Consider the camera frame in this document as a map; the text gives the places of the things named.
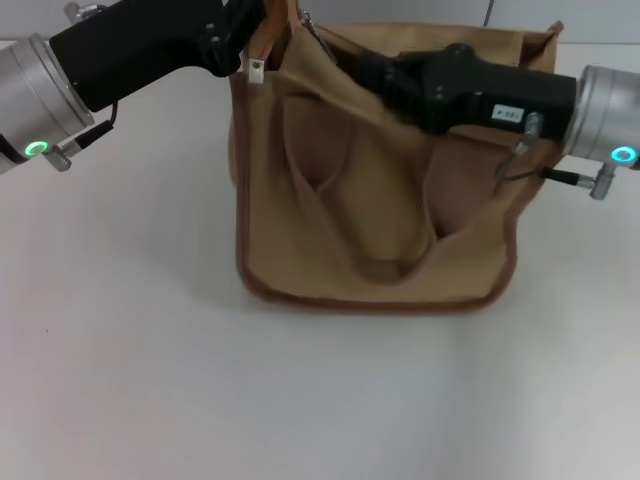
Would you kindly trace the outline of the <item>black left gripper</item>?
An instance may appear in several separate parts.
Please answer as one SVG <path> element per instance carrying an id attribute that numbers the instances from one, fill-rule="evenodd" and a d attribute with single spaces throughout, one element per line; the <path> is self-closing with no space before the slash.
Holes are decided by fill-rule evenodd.
<path id="1" fill-rule="evenodd" d="M 118 1 L 49 45 L 79 98 L 98 112 L 182 68 L 234 74 L 265 17 L 261 0 Z"/>

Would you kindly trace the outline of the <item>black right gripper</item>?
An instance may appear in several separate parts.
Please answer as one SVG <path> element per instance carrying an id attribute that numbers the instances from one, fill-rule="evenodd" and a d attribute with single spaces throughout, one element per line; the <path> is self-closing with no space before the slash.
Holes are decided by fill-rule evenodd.
<path id="1" fill-rule="evenodd" d="M 411 78 L 421 70 L 422 82 Z M 540 137 L 560 141 L 577 102 L 575 78 L 487 62 L 461 43 L 432 54 L 405 51 L 390 57 L 363 50 L 356 55 L 354 79 L 382 77 L 383 103 L 433 134 L 459 125 L 522 133 L 526 117 L 538 113 Z"/>

